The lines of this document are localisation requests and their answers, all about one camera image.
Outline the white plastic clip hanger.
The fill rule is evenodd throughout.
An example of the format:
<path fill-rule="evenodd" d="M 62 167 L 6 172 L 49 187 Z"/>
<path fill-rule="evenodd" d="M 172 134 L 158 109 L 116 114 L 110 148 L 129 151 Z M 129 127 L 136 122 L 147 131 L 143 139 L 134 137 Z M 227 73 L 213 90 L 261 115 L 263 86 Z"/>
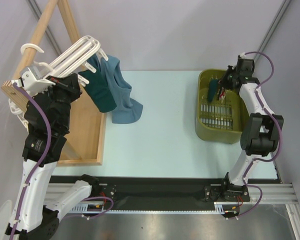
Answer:
<path fill-rule="evenodd" d="M 109 60 L 95 38 L 87 35 L 57 57 L 52 63 L 34 62 L 20 71 L 20 77 L 9 81 L 13 90 L 26 97 L 26 110 L 16 101 L 9 107 L 27 128 L 45 130 L 45 114 L 51 129 L 67 134 L 70 128 L 71 103 L 85 89 L 101 113 L 111 112 L 116 103 L 108 83 L 101 74 L 98 60 Z"/>

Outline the dark green sock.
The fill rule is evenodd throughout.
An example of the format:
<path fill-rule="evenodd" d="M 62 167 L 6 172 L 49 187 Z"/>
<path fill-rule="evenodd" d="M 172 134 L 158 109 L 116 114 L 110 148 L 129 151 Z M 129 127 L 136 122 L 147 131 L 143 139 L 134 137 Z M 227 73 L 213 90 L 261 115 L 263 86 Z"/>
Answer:
<path fill-rule="evenodd" d="M 101 113 L 113 111 L 117 107 L 117 104 L 110 91 L 106 78 L 101 73 L 98 57 L 93 55 L 87 62 L 96 69 L 96 72 L 87 69 L 78 73 L 78 75 L 89 81 L 89 84 L 85 84 L 84 86 L 85 91 Z"/>

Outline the green sock with reindeer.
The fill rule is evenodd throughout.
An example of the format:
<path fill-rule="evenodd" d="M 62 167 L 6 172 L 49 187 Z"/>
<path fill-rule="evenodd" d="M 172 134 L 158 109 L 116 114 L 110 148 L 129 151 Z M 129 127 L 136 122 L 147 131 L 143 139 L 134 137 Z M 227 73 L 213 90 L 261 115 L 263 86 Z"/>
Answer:
<path fill-rule="evenodd" d="M 209 81 L 207 101 L 211 103 L 215 97 L 218 101 L 223 101 L 226 97 L 226 91 L 221 84 L 221 80 L 213 78 Z"/>

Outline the blue sock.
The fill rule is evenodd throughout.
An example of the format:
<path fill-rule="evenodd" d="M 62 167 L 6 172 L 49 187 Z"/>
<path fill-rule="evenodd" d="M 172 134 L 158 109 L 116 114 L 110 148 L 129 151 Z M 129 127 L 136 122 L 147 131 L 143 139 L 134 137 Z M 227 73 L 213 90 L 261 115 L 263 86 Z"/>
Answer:
<path fill-rule="evenodd" d="M 132 86 L 125 81 L 120 60 L 108 55 L 108 60 L 100 60 L 101 74 L 105 77 L 116 107 L 111 111 L 114 124 L 132 124 L 137 122 L 143 112 L 143 105 L 131 98 Z"/>

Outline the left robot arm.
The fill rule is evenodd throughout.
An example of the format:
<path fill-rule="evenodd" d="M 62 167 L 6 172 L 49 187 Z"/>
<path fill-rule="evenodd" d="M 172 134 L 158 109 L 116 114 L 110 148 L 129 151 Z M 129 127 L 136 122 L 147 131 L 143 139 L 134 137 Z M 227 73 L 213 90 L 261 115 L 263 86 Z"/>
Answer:
<path fill-rule="evenodd" d="M 78 75 L 49 76 L 47 90 L 30 96 L 13 85 L 27 99 L 25 119 L 28 136 L 22 152 L 23 174 L 17 202 L 6 235 L 20 240 L 49 240 L 64 216 L 79 202 L 95 200 L 100 195 L 98 179 L 82 175 L 63 195 L 45 204 L 47 188 L 70 132 L 71 103 L 81 94 Z"/>

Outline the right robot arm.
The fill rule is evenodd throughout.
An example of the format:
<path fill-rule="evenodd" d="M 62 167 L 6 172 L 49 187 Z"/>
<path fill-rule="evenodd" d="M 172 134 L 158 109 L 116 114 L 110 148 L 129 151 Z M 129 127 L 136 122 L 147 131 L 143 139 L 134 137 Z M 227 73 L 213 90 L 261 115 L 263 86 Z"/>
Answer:
<path fill-rule="evenodd" d="M 249 118 L 240 137 L 241 154 L 225 175 L 220 188 L 227 201 L 243 198 L 248 193 L 250 171 L 270 153 L 278 154 L 282 146 L 284 119 L 271 110 L 262 94 L 263 83 L 254 77 L 255 61 L 247 53 L 237 57 L 236 65 L 228 66 L 219 86 L 231 90 L 243 100 Z"/>

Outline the olive green plastic basket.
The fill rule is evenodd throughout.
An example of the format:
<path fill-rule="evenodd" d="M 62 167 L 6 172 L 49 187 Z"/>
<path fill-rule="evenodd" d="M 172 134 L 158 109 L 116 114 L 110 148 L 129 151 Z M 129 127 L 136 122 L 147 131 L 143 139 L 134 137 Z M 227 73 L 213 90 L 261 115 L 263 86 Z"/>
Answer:
<path fill-rule="evenodd" d="M 198 76 L 195 132 L 197 136 L 210 142 L 235 144 L 240 141 L 242 131 L 249 119 L 244 101 L 240 96 L 227 90 L 222 100 L 213 98 L 208 102 L 211 80 L 221 78 L 226 71 L 206 69 Z"/>

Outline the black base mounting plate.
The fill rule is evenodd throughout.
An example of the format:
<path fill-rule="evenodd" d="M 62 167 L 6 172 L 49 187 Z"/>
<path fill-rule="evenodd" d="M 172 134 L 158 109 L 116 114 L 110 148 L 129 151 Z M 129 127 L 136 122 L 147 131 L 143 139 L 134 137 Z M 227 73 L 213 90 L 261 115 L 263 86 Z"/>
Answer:
<path fill-rule="evenodd" d="M 91 210 L 104 204 L 124 212 L 198 212 L 214 209 L 216 202 L 240 205 L 250 201 L 246 186 L 232 186 L 223 178 L 98 177 Z"/>

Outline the wooden drying rack frame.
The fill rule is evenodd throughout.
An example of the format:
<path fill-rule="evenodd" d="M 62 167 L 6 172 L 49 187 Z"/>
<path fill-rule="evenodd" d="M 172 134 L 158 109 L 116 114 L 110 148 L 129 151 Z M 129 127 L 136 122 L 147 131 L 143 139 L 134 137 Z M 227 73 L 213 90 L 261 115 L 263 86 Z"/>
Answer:
<path fill-rule="evenodd" d="M 53 74 L 56 74 L 57 70 L 61 70 L 61 77 L 65 77 L 71 70 L 77 68 L 93 72 L 94 68 L 88 63 L 88 58 L 95 54 L 106 56 L 98 40 L 89 35 L 83 37 L 79 35 L 68 1 L 49 0 L 39 17 L 30 42 L 20 49 L 21 60 L 12 76 L 13 80 L 20 77 L 20 72 L 24 67 L 35 62 L 36 53 L 43 52 L 39 45 L 55 8 L 59 9 L 72 46 L 50 64 L 44 62 L 42 66 L 52 70 Z M 102 165 L 105 129 L 106 114 L 98 110 L 84 90 L 81 97 L 71 105 L 70 133 L 65 136 L 67 141 L 61 152 L 58 166 Z"/>

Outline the aluminium rail frame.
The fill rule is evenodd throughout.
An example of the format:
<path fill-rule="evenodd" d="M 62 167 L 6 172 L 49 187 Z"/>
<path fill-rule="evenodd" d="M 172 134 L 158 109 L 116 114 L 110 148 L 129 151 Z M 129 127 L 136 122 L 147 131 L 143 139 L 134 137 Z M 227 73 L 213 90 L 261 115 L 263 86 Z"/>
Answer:
<path fill-rule="evenodd" d="M 291 223 L 295 237 L 300 240 L 300 207 L 297 196 L 292 184 L 256 184 L 249 186 L 248 193 L 250 200 L 240 205 L 231 205 L 228 202 L 215 202 L 212 210 L 204 211 L 113 211 L 111 207 L 106 208 L 104 204 L 100 209 L 91 210 L 96 206 L 97 200 L 105 200 L 106 197 L 93 196 L 88 200 L 76 200 L 71 203 L 66 213 L 84 214 L 96 216 L 103 211 L 108 214 L 159 214 L 159 215 L 223 215 L 225 219 L 238 219 L 240 217 L 239 209 L 250 207 L 255 209 L 260 205 L 285 205 L 289 221 Z"/>

